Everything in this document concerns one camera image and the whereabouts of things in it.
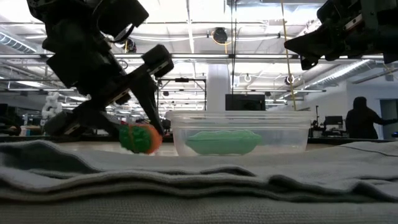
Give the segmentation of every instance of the white robot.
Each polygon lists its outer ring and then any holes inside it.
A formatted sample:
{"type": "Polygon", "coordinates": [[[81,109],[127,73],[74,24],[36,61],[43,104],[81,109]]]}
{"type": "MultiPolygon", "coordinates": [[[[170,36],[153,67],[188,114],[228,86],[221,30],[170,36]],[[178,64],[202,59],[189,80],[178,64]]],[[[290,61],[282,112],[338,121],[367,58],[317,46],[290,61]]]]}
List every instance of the white robot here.
{"type": "Polygon", "coordinates": [[[62,112],[62,104],[58,102],[58,97],[60,96],[57,92],[50,92],[48,96],[45,97],[45,104],[42,109],[42,121],[46,121],[55,117],[59,112],[62,112]]]}

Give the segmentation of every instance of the green object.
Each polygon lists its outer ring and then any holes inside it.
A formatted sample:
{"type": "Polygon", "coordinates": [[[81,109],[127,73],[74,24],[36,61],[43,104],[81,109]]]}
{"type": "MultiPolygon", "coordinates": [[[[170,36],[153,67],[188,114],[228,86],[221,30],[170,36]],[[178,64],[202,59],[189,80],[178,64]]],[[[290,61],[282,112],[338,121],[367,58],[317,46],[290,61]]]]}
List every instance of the green object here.
{"type": "Polygon", "coordinates": [[[119,141],[123,148],[134,153],[146,153],[152,146],[150,131],[143,126],[121,125],[119,141]]]}
{"type": "Polygon", "coordinates": [[[186,145],[200,155],[247,154],[261,143],[261,136],[249,130],[202,131],[190,136],[186,145]]]}

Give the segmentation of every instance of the gray cloth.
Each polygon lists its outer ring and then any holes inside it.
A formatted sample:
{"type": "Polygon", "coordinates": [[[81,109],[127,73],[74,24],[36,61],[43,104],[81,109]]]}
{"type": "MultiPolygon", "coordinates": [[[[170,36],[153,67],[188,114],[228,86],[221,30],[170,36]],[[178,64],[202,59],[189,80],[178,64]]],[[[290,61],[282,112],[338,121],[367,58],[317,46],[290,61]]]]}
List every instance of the gray cloth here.
{"type": "Polygon", "coordinates": [[[396,223],[397,168],[397,142],[233,157],[0,144],[0,223],[396,223]]]}

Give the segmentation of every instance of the plastic container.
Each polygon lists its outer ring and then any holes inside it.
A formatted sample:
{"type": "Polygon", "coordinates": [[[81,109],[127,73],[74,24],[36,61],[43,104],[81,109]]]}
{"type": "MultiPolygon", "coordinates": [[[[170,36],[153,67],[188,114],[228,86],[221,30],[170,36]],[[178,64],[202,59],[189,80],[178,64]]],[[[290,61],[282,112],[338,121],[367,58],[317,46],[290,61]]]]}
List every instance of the plastic container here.
{"type": "Polygon", "coordinates": [[[169,111],[179,156],[255,155],[305,151],[309,111],[169,111]]]}

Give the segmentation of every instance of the dark silhouette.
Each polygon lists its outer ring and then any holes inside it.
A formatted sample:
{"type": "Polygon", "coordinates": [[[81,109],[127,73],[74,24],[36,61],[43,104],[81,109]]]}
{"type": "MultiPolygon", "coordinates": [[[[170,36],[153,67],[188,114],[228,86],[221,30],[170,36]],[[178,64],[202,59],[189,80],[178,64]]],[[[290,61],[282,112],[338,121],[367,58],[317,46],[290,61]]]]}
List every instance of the dark silhouette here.
{"type": "Polygon", "coordinates": [[[366,105],[363,96],[354,99],[353,109],[347,113],[346,129],[350,138],[378,139],[373,123],[387,125],[397,123],[398,119],[385,120],[366,105]]]}

